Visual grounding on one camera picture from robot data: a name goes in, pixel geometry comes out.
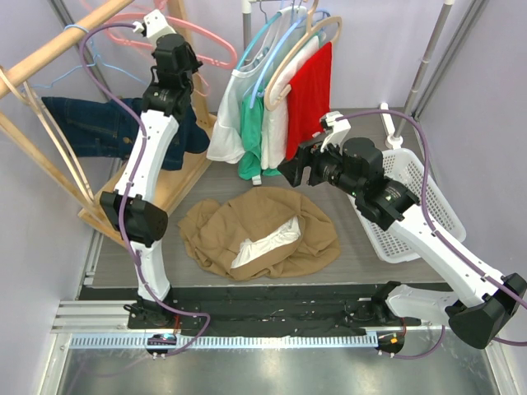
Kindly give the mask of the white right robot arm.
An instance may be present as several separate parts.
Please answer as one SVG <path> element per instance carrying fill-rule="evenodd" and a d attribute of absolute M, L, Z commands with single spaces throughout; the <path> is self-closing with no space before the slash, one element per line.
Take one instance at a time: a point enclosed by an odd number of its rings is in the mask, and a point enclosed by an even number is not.
<path fill-rule="evenodd" d="M 305 168 L 310 168 L 310 186 L 326 182 L 345 192 L 363 218 L 402 240 L 450 287 L 439 292 L 392 281 L 373 298 L 376 322 L 418 318 L 445 325 L 464 343 L 483 349 L 524 304 L 525 279 L 479 261 L 444 231 L 423 198 L 385 174 L 384 155 L 370 139 L 355 137 L 343 146 L 306 142 L 292 160 L 278 166 L 293 187 L 301 183 Z"/>

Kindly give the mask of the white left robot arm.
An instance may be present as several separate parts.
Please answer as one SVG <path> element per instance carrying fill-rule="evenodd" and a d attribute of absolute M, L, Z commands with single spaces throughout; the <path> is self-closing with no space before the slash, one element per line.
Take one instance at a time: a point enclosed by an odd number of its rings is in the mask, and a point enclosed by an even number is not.
<path fill-rule="evenodd" d="M 201 63 L 177 33 L 156 39 L 153 58 L 152 81 L 136 117 L 138 137 L 114 191 L 103 192 L 100 205 L 120 232 L 138 276 L 137 300 L 126 310 L 147 326 L 167 328 L 175 318 L 161 250 L 168 215 L 153 200 L 166 152 L 190 106 L 192 75 Z"/>

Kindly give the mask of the tan cloth garment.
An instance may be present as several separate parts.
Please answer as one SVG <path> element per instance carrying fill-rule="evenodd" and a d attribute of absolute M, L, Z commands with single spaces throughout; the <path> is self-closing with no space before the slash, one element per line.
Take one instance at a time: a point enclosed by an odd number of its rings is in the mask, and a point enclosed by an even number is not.
<path fill-rule="evenodd" d="M 257 187 L 220 204 L 205 199 L 179 221 L 187 254 L 233 281 L 303 277 L 341 254 L 333 221 L 306 195 Z"/>

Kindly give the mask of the light blue wire hanger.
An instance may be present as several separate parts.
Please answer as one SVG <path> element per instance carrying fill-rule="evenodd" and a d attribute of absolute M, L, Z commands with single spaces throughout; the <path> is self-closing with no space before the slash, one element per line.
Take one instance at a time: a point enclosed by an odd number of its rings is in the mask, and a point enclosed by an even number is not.
<path fill-rule="evenodd" d="M 96 46 L 95 46 L 95 41 L 93 39 L 91 39 L 89 41 L 89 45 L 90 45 L 90 48 L 93 49 L 95 51 L 95 55 L 93 56 L 93 59 L 91 60 L 90 63 L 87 64 L 87 67 L 89 69 L 95 69 L 95 68 L 98 68 L 99 65 L 102 65 L 106 68 L 109 68 L 111 70 L 115 70 L 116 72 L 120 72 L 120 73 L 123 73 L 125 76 L 127 77 L 130 77 L 132 78 L 134 81 L 137 81 L 137 82 L 140 82 L 142 85 L 146 86 L 147 85 L 147 82 L 144 81 L 143 79 L 133 75 L 132 73 L 122 69 L 121 67 L 117 67 L 115 65 L 112 65 L 110 63 L 106 63 L 104 61 L 104 59 L 102 58 L 102 56 L 100 55 L 100 53 L 98 52 Z M 65 72 L 63 75 L 55 78 L 54 80 L 52 80 L 48 85 L 43 85 L 43 84 L 34 84 L 32 85 L 31 87 L 32 88 L 40 88 L 40 89 L 52 89 L 54 87 L 55 84 L 57 84 L 59 81 L 69 77 L 70 75 L 72 75 L 76 70 L 80 70 L 82 69 L 83 66 L 82 65 L 77 65 L 75 67 L 73 67 L 72 69 L 70 69 L 69 71 Z"/>

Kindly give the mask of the blue denim skirt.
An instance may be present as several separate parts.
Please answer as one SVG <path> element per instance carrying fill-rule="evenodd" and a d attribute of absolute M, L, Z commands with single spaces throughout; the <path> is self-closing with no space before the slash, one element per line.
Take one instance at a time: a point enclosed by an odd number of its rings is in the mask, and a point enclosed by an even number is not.
<path fill-rule="evenodd" d="M 115 101 L 98 103 L 53 96 L 41 100 L 78 157 L 129 158 L 138 135 L 138 124 Z M 161 168 L 181 170 L 184 155 L 205 152 L 209 142 L 208 135 L 197 124 L 194 110 L 187 108 Z"/>

